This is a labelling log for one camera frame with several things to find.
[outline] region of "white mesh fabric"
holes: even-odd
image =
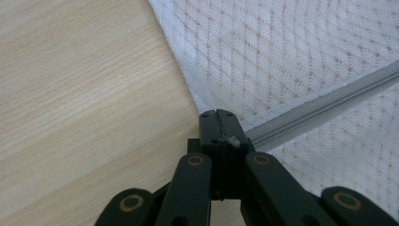
[[[399,1],[150,3],[199,112],[245,130],[399,59]]]
[[[399,220],[399,84],[270,153],[313,194],[350,187]]]

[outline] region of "light wood grain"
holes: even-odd
[[[93,225],[171,179],[197,117],[146,1],[0,2],[0,225]]]

